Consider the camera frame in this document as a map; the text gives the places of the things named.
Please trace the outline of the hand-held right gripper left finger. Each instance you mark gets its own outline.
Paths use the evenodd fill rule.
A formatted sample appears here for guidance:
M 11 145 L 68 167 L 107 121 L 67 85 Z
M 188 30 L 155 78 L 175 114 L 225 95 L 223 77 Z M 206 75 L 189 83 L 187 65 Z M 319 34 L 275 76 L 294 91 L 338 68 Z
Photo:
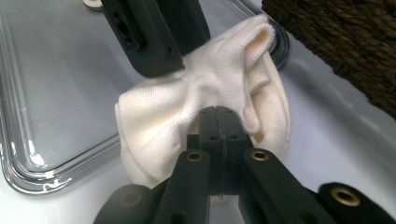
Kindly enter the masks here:
M 199 112 L 197 140 L 198 148 L 179 155 L 155 215 L 155 224 L 207 224 L 211 166 L 208 151 L 220 144 L 215 107 Z

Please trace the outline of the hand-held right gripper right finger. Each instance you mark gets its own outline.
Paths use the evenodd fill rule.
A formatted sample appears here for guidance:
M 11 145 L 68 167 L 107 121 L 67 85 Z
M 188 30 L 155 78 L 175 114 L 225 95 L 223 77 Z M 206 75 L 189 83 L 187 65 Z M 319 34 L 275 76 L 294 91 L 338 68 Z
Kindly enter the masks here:
M 270 151 L 255 148 L 237 115 L 217 108 L 224 194 L 237 194 L 247 224 L 336 224 L 315 196 Z

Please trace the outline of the white sock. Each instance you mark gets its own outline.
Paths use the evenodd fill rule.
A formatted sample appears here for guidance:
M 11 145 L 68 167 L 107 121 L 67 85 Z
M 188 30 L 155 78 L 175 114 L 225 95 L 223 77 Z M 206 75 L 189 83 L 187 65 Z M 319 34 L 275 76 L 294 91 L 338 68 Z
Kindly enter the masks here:
M 133 183 L 150 189 L 168 178 L 198 113 L 233 110 L 253 145 L 284 159 L 290 147 L 290 107 L 269 48 L 276 31 L 261 14 L 241 21 L 184 56 L 184 69 L 147 79 L 115 105 L 120 157 Z

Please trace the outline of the clear plastic box lid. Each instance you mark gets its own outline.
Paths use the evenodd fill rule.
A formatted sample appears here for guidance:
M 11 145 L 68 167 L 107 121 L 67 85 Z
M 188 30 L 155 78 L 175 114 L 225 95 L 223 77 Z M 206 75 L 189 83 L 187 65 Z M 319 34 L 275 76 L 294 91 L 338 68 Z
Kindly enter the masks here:
M 0 161 L 17 192 L 66 189 L 120 154 L 114 105 L 142 81 L 83 0 L 0 0 Z

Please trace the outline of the brown woven basket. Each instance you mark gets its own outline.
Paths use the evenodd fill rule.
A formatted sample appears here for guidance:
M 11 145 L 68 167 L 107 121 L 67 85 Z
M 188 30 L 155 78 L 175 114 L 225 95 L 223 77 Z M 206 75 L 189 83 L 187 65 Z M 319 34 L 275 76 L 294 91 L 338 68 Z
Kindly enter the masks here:
M 396 0 L 262 0 L 262 9 L 396 119 Z

